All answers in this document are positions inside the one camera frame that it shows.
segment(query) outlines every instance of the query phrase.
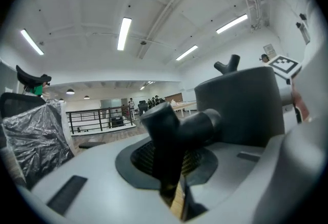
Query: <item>green fabric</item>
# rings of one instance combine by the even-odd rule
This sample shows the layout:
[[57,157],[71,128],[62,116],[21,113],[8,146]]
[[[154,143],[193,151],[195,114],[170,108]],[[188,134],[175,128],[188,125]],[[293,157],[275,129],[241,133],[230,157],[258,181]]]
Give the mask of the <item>green fabric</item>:
[[33,91],[33,94],[35,94],[35,95],[42,95],[42,88],[43,88],[42,85],[40,85],[38,87],[35,87],[34,88],[34,91]]

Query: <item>group of people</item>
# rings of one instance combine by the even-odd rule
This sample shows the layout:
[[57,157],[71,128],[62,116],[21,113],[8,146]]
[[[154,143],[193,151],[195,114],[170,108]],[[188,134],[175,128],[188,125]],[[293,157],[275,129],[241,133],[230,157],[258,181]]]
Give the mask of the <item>group of people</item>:
[[151,109],[154,106],[159,105],[160,103],[164,102],[162,98],[158,98],[158,95],[155,95],[151,100],[148,98],[148,108]]

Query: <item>rectangular light fixture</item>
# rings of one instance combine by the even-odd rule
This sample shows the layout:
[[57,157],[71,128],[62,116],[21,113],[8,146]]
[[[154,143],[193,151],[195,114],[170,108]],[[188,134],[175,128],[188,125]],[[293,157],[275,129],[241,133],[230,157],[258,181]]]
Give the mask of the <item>rectangular light fixture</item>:
[[37,51],[39,55],[44,55],[43,51],[36,45],[36,43],[32,40],[32,38],[29,36],[25,29],[20,31],[20,33],[23,35],[26,41],[28,41],[29,44],[34,48],[34,50]]
[[225,26],[221,27],[220,29],[216,30],[216,32],[219,34],[219,33],[222,33],[224,32],[225,30],[229,29],[230,27],[233,27],[234,25],[246,20],[248,17],[247,17],[247,14],[244,14],[242,15],[241,17],[238,17],[237,19],[233,20],[232,22],[226,24]]
[[127,35],[129,32],[131,22],[132,22],[132,19],[126,18],[126,17],[123,18],[121,30],[119,31],[118,45],[117,45],[117,49],[120,51],[124,50],[124,46],[125,46],[125,42],[127,40]]
[[186,53],[184,53],[181,56],[179,56],[176,60],[177,61],[181,60],[182,58],[184,58],[186,55],[190,54],[192,51],[196,50],[197,48],[198,48],[198,46],[193,46]]

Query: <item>metal railing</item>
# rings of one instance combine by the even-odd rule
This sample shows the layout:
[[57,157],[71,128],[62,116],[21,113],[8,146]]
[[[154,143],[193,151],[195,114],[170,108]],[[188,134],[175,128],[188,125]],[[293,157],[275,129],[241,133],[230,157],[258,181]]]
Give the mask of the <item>metal railing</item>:
[[105,129],[133,125],[131,109],[125,106],[66,112],[66,117],[72,134],[89,131],[98,133]]

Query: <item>black plastic sheet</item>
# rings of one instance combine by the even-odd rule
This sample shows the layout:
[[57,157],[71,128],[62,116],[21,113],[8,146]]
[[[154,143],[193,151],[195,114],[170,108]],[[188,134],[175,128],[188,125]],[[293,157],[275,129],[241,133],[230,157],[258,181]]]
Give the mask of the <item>black plastic sheet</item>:
[[3,130],[23,172],[27,187],[74,157],[63,133],[62,107],[57,100],[5,118]]

